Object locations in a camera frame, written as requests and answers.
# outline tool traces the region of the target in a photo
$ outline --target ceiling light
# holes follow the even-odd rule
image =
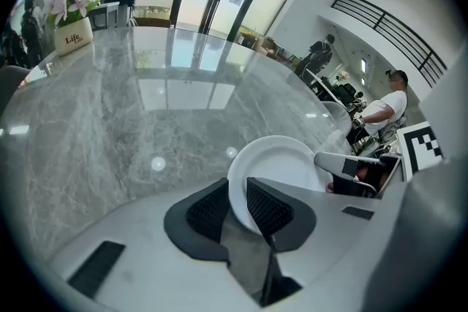
[[[29,130],[28,125],[22,125],[22,126],[14,126],[10,129],[9,133],[10,134],[26,134]]]

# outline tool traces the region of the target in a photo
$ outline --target person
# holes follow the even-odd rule
[[[351,118],[355,117],[357,112],[361,112],[367,105],[367,99],[364,98],[364,94],[362,91],[357,92],[354,94],[354,100],[349,104],[348,113],[350,114]]]
[[[21,37],[12,29],[9,21],[5,24],[1,37],[1,49],[7,65],[17,65],[23,68],[31,68]]]
[[[314,79],[306,69],[316,75],[320,71],[322,65],[330,62],[331,56],[333,55],[331,50],[333,42],[335,42],[335,37],[331,34],[327,35],[323,42],[315,42],[310,46],[309,54],[296,67],[294,73],[306,84],[309,84]]]
[[[347,140],[351,145],[364,137],[376,135],[388,123],[400,119],[407,109],[408,77],[406,73],[402,70],[389,72],[388,80],[392,92],[381,100],[374,100],[363,110],[361,117],[352,122],[353,129],[347,135]]]
[[[34,0],[24,1],[24,14],[21,19],[21,36],[28,48],[28,60],[31,66],[36,66],[42,60],[41,10],[34,6]]]

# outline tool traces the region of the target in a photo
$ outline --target backpack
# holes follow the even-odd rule
[[[39,24],[36,18],[33,17],[32,12],[24,14],[21,21],[21,35],[24,38],[26,47],[30,48],[39,41]]]
[[[308,66],[310,66],[311,64],[316,66],[318,63],[320,63],[321,65],[322,63],[326,62],[328,60],[328,57],[332,54],[331,50],[326,49],[326,43],[322,42],[322,45],[322,50],[312,55],[309,59],[309,62],[304,65],[302,72],[299,74],[300,79],[304,80],[303,76]]]

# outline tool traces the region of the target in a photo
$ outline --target white t-shirt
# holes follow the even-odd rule
[[[390,117],[390,120],[385,120],[379,123],[367,123],[364,129],[369,135],[375,135],[380,129],[383,129],[387,123],[392,123],[400,119],[404,110],[407,108],[407,95],[404,91],[394,91],[391,94],[385,95],[381,100],[374,100],[361,113],[362,117],[374,115],[375,113],[384,110],[386,105],[392,107],[395,114]]]

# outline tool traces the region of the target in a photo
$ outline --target white chair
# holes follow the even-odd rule
[[[330,112],[333,122],[336,124],[338,129],[347,136],[351,132],[352,121],[351,117],[344,107],[335,102],[322,102],[323,105]]]

